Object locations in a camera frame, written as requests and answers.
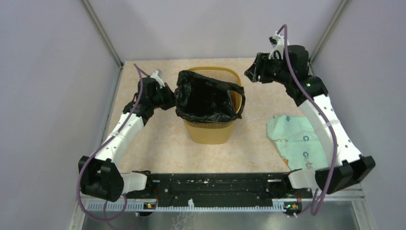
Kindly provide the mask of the yellow ribbed trash bin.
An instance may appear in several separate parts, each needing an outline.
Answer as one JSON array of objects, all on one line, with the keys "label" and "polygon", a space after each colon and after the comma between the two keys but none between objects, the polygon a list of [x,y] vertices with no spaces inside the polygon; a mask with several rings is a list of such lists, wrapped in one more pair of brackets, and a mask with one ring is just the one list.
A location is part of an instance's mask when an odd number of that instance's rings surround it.
[{"label": "yellow ribbed trash bin", "polygon": [[[234,83],[242,86],[241,79],[238,74],[228,68],[224,67],[193,67],[189,69],[195,73],[201,74],[205,77],[216,79],[219,81]],[[242,113],[245,105],[245,96],[236,92],[231,92],[231,101],[234,109]],[[183,120],[188,130],[190,138],[200,144],[223,144],[228,141],[231,136],[234,122],[227,123],[197,123],[192,121]]]}]

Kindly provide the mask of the black plastic trash bag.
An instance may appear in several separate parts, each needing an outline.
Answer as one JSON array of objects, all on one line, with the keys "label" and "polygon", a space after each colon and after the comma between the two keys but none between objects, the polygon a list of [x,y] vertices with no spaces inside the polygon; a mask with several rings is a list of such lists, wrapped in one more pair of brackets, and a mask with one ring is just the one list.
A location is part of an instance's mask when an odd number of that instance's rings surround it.
[{"label": "black plastic trash bag", "polygon": [[229,123],[242,118],[244,87],[182,70],[174,91],[176,114],[195,123]]}]

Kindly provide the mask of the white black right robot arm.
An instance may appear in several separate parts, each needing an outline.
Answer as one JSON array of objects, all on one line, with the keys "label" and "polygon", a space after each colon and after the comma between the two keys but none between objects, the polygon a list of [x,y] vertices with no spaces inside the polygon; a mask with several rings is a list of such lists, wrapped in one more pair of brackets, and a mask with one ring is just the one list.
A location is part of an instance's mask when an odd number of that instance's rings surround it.
[{"label": "white black right robot arm", "polygon": [[257,53],[244,72],[251,82],[277,82],[285,87],[297,107],[314,129],[328,161],[321,169],[293,170],[281,184],[286,197],[294,197],[301,188],[327,189],[327,194],[362,182],[376,166],[372,156],[364,156],[351,142],[331,105],[323,81],[310,74],[308,51],[300,45],[288,47],[290,60],[281,51]]}]

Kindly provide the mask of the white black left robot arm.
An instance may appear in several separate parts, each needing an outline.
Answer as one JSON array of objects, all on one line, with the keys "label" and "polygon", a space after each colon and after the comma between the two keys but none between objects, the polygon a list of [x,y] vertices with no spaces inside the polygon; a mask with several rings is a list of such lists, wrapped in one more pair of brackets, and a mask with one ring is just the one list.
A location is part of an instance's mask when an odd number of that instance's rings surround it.
[{"label": "white black left robot arm", "polygon": [[122,194],[136,192],[142,198],[153,194],[154,186],[145,172],[120,173],[117,166],[136,134],[147,124],[155,109],[175,105],[174,93],[155,71],[138,84],[136,101],[124,107],[119,122],[93,159],[79,160],[80,191],[89,196],[115,202]]}]

